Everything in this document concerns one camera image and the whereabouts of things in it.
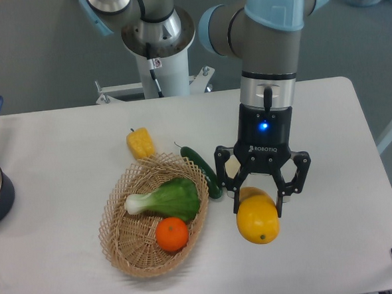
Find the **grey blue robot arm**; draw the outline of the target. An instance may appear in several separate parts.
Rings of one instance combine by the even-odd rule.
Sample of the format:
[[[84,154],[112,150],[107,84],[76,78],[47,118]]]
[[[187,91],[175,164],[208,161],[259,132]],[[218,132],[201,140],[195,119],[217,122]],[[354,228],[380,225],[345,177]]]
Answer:
[[[238,135],[215,149],[220,185],[239,194],[249,174],[271,175],[276,209],[302,191],[311,159],[289,147],[304,19],[329,0],[240,0],[212,7],[195,24],[174,0],[79,0],[91,23],[117,33],[139,67],[146,98],[188,95],[188,48],[241,60]]]

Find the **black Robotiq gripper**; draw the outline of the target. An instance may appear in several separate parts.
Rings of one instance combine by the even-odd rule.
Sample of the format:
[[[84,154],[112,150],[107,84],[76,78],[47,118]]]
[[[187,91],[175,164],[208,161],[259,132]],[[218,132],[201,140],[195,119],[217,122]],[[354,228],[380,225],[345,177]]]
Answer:
[[[250,173],[272,174],[277,187],[278,217],[282,216],[284,198],[302,192],[312,160],[306,151],[290,151],[291,120],[290,106],[270,110],[245,104],[239,106],[238,134],[234,148],[217,146],[214,154],[219,184],[235,195],[234,214],[240,207],[240,188]],[[241,166],[234,178],[231,178],[227,174],[226,163],[233,153]],[[290,158],[296,167],[295,175],[292,180],[285,182],[280,169]]]

